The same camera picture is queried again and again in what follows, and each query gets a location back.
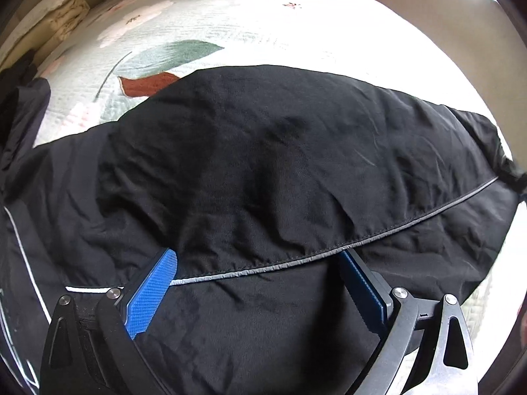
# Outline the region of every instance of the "white quilt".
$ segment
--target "white quilt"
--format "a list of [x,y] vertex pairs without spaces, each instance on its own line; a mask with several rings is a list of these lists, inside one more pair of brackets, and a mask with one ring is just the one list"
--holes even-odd
[[[495,122],[459,68],[374,0],[109,0],[41,66],[52,95],[36,145],[117,120],[197,69],[259,64],[342,74]],[[491,273],[463,305],[479,378],[527,289],[526,223],[522,204]]]

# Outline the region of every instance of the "brown leaf print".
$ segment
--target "brown leaf print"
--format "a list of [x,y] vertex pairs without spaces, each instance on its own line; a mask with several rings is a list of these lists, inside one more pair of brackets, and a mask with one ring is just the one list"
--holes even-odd
[[119,77],[119,80],[125,95],[129,98],[137,98],[140,96],[152,96],[166,86],[178,81],[179,77],[169,72],[160,72],[159,74],[138,78],[137,80],[125,77]]

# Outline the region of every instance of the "green leaf print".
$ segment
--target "green leaf print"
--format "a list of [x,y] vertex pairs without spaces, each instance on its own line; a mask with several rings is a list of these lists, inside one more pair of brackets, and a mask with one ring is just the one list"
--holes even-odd
[[168,71],[223,49],[200,40],[183,40],[160,44],[144,50],[115,68],[114,74],[137,80]]

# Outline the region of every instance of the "wall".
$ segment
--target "wall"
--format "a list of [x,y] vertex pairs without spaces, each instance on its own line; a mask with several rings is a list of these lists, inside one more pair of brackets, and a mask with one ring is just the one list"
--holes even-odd
[[527,48],[493,0],[377,0],[425,33],[483,98],[527,169]]

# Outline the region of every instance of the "metal screw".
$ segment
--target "metal screw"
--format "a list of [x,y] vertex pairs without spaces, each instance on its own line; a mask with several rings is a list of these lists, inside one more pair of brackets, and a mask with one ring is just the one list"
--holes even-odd
[[61,306],[65,306],[67,304],[69,304],[69,302],[71,301],[71,297],[69,295],[63,295],[62,297],[59,298],[59,304]]
[[106,291],[106,297],[109,299],[115,300],[121,295],[121,290],[119,288],[111,288]]
[[445,300],[447,303],[451,304],[452,306],[458,302],[458,299],[456,298],[456,296],[452,294],[446,294]]
[[398,286],[397,288],[394,288],[394,295],[400,299],[405,299],[408,297],[408,291]]

